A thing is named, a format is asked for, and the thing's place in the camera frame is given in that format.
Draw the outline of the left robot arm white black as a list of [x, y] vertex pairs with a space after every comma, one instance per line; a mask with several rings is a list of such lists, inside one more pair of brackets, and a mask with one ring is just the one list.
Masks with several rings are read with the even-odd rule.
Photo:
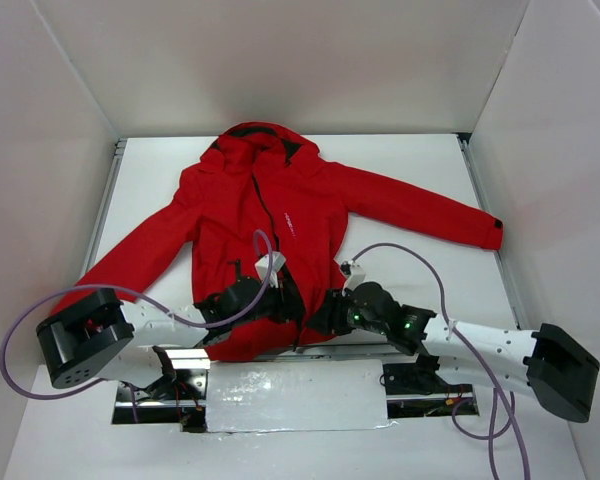
[[130, 383], [151, 397], [169, 396], [176, 374], [166, 347], [205, 348], [235, 327], [268, 319], [299, 323], [305, 314], [295, 285], [242, 276], [219, 293], [174, 313], [118, 298], [99, 288], [36, 327], [51, 384], [69, 389], [92, 378]]

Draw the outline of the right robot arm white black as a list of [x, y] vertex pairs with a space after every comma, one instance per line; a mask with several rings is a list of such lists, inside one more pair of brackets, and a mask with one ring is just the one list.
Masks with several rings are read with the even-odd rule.
[[363, 330], [383, 336], [399, 352], [418, 357], [415, 379], [426, 391], [445, 383], [499, 383], [561, 419], [590, 419], [600, 363], [559, 326], [511, 330], [447, 321], [432, 310], [398, 303], [376, 282], [329, 291], [308, 325], [324, 335]]

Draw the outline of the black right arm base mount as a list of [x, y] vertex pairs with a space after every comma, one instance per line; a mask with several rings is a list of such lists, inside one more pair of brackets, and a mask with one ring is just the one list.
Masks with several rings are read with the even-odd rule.
[[382, 362], [379, 383], [386, 393], [389, 419], [479, 414], [471, 385], [451, 385], [426, 369], [423, 361]]

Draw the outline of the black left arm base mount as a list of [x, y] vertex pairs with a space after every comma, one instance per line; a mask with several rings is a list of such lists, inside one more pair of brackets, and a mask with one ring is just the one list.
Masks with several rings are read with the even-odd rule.
[[111, 423], [170, 424], [182, 432], [205, 433], [210, 361], [181, 349], [156, 347], [153, 353], [159, 376], [144, 388], [119, 383]]

